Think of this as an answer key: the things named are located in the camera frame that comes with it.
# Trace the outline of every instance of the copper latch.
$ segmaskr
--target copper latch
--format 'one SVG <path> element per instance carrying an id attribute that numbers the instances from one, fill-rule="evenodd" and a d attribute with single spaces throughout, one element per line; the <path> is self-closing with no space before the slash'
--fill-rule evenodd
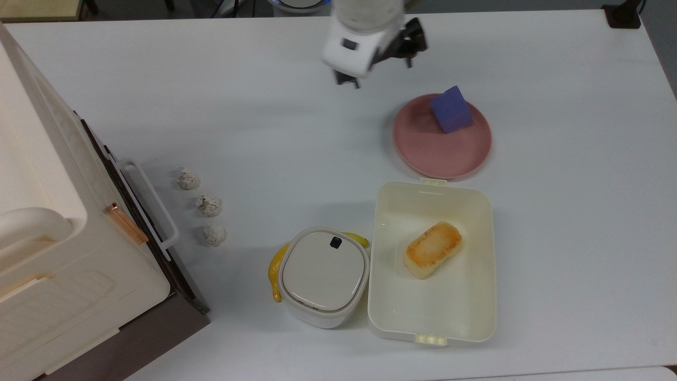
<path id="1" fill-rule="evenodd" d="M 137 245 L 148 242 L 148 237 L 141 229 L 132 221 L 127 214 L 120 208 L 117 203 L 112 203 L 106 208 L 106 214 L 113 219 L 119 227 L 121 227 L 127 235 L 136 242 Z"/>

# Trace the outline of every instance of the crumpled paper ball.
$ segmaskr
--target crumpled paper ball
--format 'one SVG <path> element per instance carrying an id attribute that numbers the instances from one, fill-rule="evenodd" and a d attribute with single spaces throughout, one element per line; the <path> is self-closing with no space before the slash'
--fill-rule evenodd
<path id="1" fill-rule="evenodd" d="M 195 206 L 198 207 L 200 213 L 207 217 L 213 217 L 221 211 L 221 199 L 218 197 L 202 195 L 195 201 Z"/>
<path id="2" fill-rule="evenodd" d="M 202 227 L 202 236 L 209 245 L 217 247 L 225 241 L 225 229 L 220 226 L 207 224 Z"/>
<path id="3" fill-rule="evenodd" d="M 200 178 L 198 177 L 198 175 L 194 174 L 193 172 L 189 171 L 184 167 L 181 167 L 179 169 L 181 170 L 181 175 L 176 180 L 176 183 L 179 185 L 179 188 L 185 191 L 190 191 L 200 186 Z"/>

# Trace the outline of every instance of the pink plate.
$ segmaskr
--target pink plate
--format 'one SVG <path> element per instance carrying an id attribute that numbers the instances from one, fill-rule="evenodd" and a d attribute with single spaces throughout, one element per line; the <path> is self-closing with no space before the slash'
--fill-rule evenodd
<path id="1" fill-rule="evenodd" d="M 468 103 L 473 124 L 445 134 L 429 104 L 438 95 L 427 94 L 405 104 L 395 117 L 393 137 L 410 167 L 432 178 L 453 180 L 484 163 L 492 147 L 492 131 L 482 113 Z"/>

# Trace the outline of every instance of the yellow banana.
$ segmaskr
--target yellow banana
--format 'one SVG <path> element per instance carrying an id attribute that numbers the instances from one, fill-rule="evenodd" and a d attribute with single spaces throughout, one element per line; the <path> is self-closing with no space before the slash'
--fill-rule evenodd
<path id="1" fill-rule="evenodd" d="M 369 241 L 367 241 L 364 237 L 356 235 L 355 233 L 343 234 L 356 240 L 357 243 L 364 246 L 365 248 L 369 246 Z M 268 280 L 270 281 L 270 285 L 273 287 L 273 299 L 278 303 L 282 301 L 282 295 L 280 295 L 280 289 L 278 288 L 278 272 L 280 272 L 282 259 L 284 258 L 284 254 L 286 254 L 290 243 L 291 242 L 288 242 L 282 247 L 282 249 L 278 250 L 273 259 L 270 261 L 270 266 L 268 266 Z"/>

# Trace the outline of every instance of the open lunch box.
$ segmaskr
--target open lunch box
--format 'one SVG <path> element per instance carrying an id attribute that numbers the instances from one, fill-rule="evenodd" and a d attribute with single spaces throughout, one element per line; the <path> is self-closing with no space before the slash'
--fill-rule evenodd
<path id="1" fill-rule="evenodd" d="M 368 316 L 377 336 L 434 346 L 488 340 L 496 328 L 491 203 L 479 190 L 446 185 L 425 178 L 420 184 L 382 185 L 369 260 L 355 235 L 305 230 L 276 255 L 274 294 L 279 287 L 295 316 L 331 328 L 352 313 L 369 278 Z M 458 229 L 462 246 L 429 277 L 418 279 L 403 257 L 413 240 L 440 221 Z"/>

